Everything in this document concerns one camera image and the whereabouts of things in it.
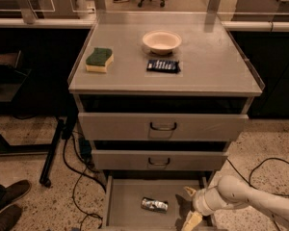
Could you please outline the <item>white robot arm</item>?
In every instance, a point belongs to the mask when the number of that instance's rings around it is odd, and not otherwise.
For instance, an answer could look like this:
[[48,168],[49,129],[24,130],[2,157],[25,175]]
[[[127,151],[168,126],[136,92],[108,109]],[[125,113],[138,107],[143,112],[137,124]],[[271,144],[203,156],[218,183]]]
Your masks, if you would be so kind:
[[193,231],[203,217],[218,210],[234,210],[246,206],[253,207],[289,231],[289,199],[254,189],[234,176],[223,176],[212,188],[196,191],[185,187],[185,191],[192,198],[194,210],[188,213],[181,231]]

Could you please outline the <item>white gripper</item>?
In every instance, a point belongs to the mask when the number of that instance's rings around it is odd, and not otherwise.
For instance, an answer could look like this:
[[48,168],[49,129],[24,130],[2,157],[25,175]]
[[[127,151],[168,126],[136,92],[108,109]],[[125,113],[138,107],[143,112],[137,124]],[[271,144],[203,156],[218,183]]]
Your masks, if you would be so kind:
[[184,190],[190,197],[195,195],[193,198],[195,211],[188,213],[181,231],[193,231],[202,222],[202,216],[212,215],[223,206],[223,200],[216,188],[196,191],[191,187],[185,187]]

